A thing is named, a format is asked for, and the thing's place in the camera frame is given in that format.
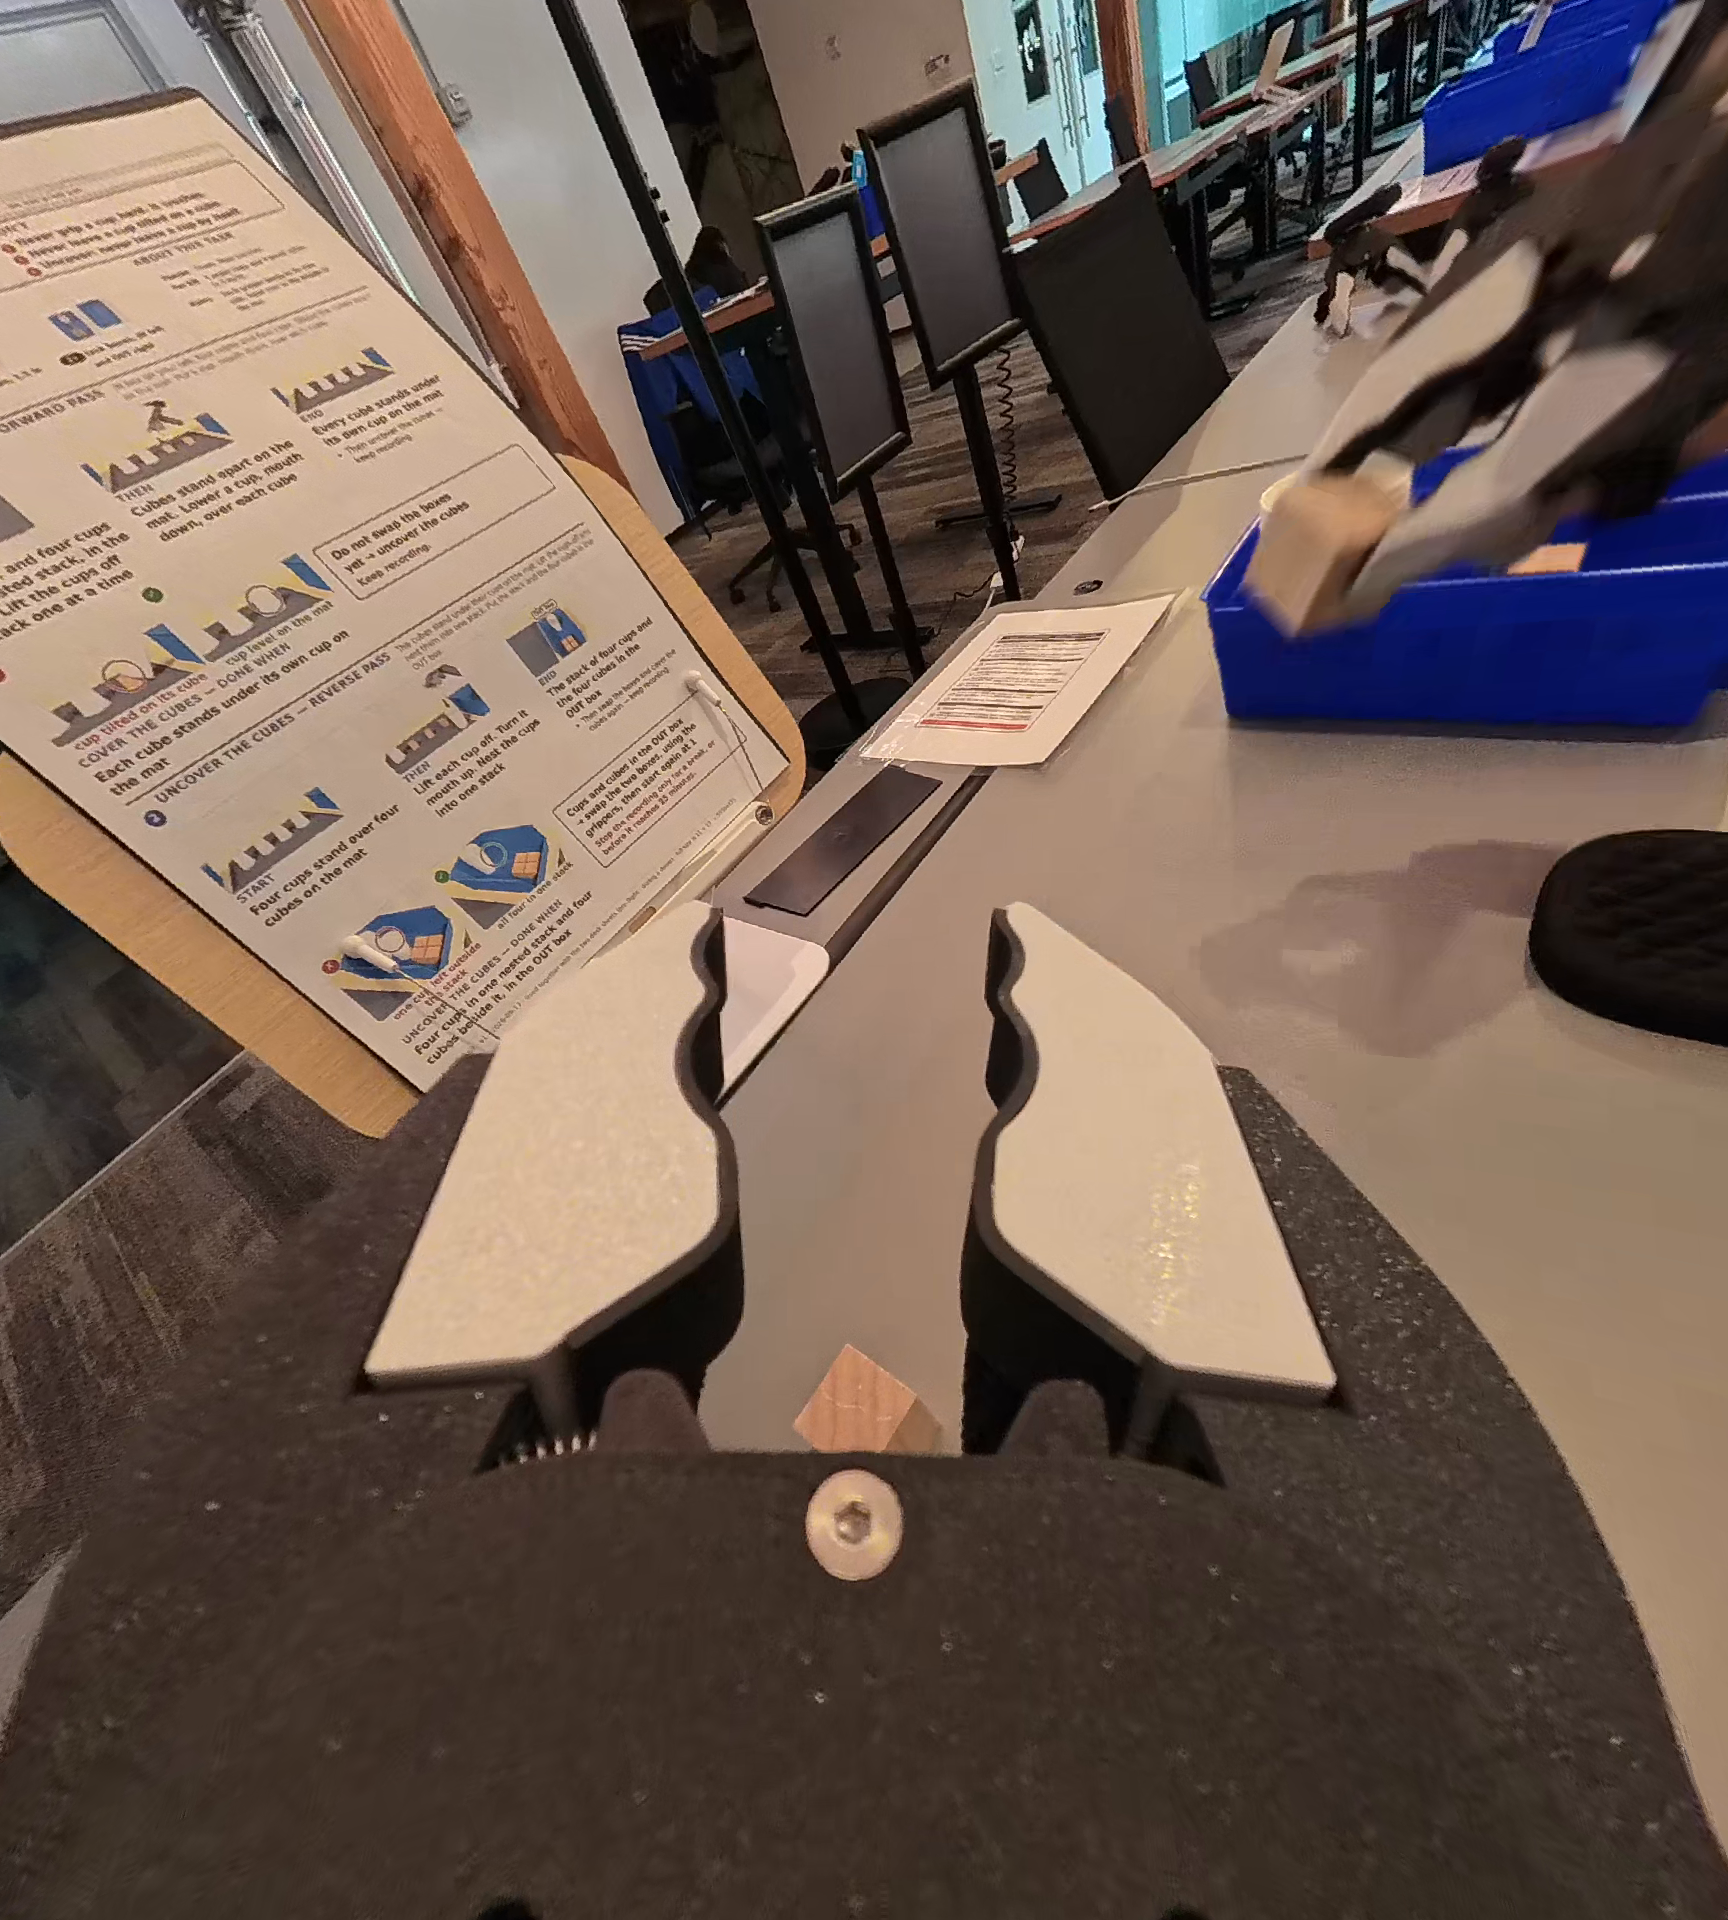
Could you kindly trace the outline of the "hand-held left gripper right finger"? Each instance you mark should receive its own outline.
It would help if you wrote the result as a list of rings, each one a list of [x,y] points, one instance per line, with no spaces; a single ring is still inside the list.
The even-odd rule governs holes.
[[[1037,906],[985,934],[985,1100],[965,1230],[965,1358],[985,1398],[1085,1381],[1114,1452],[1193,1398],[1337,1407],[1211,1050]]]

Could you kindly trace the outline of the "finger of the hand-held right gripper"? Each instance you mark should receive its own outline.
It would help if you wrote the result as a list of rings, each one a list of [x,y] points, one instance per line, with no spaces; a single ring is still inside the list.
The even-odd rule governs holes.
[[[1541,289],[1551,241],[1509,241],[1477,272],[1448,272],[1412,323],[1374,356],[1337,425],[1313,446],[1321,477],[1349,477],[1374,457],[1430,464],[1469,425],[1529,395]]]
[[[1344,621],[1430,569],[1526,565],[1571,513],[1646,513],[1673,483],[1673,350],[1574,350],[1344,582]]]

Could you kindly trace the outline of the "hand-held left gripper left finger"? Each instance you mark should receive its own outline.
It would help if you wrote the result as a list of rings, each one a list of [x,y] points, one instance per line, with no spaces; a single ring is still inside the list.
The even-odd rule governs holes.
[[[374,1386],[528,1386],[557,1444],[634,1364],[703,1398],[745,1321],[731,928],[674,906],[492,1050],[365,1352]]]

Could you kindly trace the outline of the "blue plastic bin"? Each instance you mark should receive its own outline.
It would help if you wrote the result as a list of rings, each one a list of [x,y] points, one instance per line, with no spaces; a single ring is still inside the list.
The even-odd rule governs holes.
[[[1728,694],[1728,457],[1646,513],[1571,513],[1574,569],[1441,569],[1374,621],[1278,640],[1261,534],[1203,582],[1233,720],[1692,726]]]

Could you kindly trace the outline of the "idle black white gripper device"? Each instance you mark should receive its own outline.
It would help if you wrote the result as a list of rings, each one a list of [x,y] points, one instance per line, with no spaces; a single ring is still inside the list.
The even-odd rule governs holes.
[[[1412,311],[1424,289],[1448,281],[1448,269],[1469,252],[1464,204],[1477,187],[1477,157],[1441,172],[1385,172],[1356,187],[1323,217],[1323,289],[1313,307],[1321,335],[1374,335],[1374,321],[1397,307]]]

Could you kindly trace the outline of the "distant blue bin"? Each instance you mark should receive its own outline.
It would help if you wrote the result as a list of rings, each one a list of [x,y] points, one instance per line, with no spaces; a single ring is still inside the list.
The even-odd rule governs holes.
[[[1558,0],[1499,22],[1486,64],[1424,96],[1424,172],[1608,114],[1659,13],[1665,0]]]

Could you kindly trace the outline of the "black rectangular desk plate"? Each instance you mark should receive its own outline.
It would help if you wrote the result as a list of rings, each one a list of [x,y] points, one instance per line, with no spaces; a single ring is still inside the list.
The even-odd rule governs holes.
[[[745,906],[812,919],[929,789],[940,789],[929,772],[878,763]]]

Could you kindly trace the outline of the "black textured cushion pad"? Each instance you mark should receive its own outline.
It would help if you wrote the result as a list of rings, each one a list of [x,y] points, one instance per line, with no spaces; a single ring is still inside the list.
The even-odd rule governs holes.
[[[1558,853],[1526,957],[1587,1016],[1728,1050],[1728,836],[1646,826]]]

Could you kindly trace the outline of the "black display screen on stand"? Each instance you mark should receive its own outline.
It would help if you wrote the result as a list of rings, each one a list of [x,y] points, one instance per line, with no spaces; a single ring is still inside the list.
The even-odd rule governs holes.
[[[888,335],[878,252],[867,230],[867,187],[821,187],[756,217],[767,289],[789,335],[794,404],[812,425],[829,498],[858,493],[878,582],[888,640],[849,621],[849,644],[901,644],[913,676],[926,676],[926,640],[901,588],[901,565],[878,513],[878,469],[913,446],[913,404]]]
[[[1016,508],[1002,493],[1002,457],[977,390],[977,365],[1025,335],[1002,269],[1002,196],[977,82],[951,82],[926,108],[878,114],[858,131],[858,147],[878,187],[926,379],[951,390],[965,411],[1002,597],[1025,597]]]

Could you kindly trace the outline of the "laminated paper sheet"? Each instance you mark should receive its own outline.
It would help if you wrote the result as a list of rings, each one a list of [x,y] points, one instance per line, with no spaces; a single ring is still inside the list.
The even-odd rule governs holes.
[[[985,772],[1047,763],[1165,613],[1176,588],[1114,604],[1008,604],[867,738],[867,760]]]

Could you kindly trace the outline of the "black pole with round base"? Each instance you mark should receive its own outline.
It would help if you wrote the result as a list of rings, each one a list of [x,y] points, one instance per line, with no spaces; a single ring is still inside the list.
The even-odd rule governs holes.
[[[578,92],[583,92],[583,108],[589,108],[589,131],[597,131],[597,147],[610,147],[610,157],[612,157],[612,179],[619,179],[619,196],[628,196],[628,211],[634,211],[634,230],[645,230],[645,252],[652,252],[652,269],[658,269],[658,281],[669,281],[669,294],[674,294],[681,344],[687,344],[687,356],[695,356],[695,375],[703,375],[703,395],[711,395],[711,411],[722,411],[722,425],[731,425],[731,446],[732,446],[732,464],[745,464],[745,477],[750,477],[750,498],[756,498],[756,513],[767,513],[767,542],[775,542],[775,555],[780,555],[780,579],[789,579],[789,588],[794,588],[794,604],[806,604],[806,640],[812,640],[812,651],[821,651],[821,668],[829,668],[829,681],[831,681],[831,694],[794,720],[794,726],[806,726],[806,760],[812,760],[812,763],[831,763],[849,741],[867,741],[867,738],[893,715],[901,681],[888,681],[888,676],[878,676],[878,681],[849,681],[849,658],[839,658],[839,644],[831,644],[829,597],[821,597],[821,582],[812,582],[812,569],[806,569],[806,549],[794,549],[794,534],[789,534],[780,483],[767,477],[767,457],[756,457],[756,439],[750,439],[750,417],[745,417],[745,404],[732,404],[732,390],[731,390],[731,365],[722,365],[722,350],[711,350],[711,335],[703,335],[703,311],[695,311],[695,294],[687,294],[687,272],[681,272],[681,252],[674,252],[669,211],[658,211],[658,196],[652,196],[652,172],[645,172],[645,157],[634,157],[634,147],[628,147],[628,120],[619,120],[619,108],[612,108],[612,82],[610,82],[610,70],[597,70],[597,44],[589,44],[589,28],[583,28],[583,8],[578,8],[578,0],[545,0],[545,13],[557,13],[557,28],[558,28],[572,79],[578,79]]]

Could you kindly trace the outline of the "wooden post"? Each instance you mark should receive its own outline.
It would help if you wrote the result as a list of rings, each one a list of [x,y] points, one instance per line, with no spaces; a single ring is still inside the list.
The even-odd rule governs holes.
[[[508,379],[512,417],[557,446],[628,483],[405,13],[386,0],[297,0],[291,8],[347,114],[374,131],[393,196],[408,204],[430,269],[446,272],[488,365]]]
[[[1151,120],[1145,120],[1145,22],[1136,0],[1088,0],[1097,13],[1097,79],[1109,79],[1109,134],[1114,134],[1114,163],[1151,150]]]

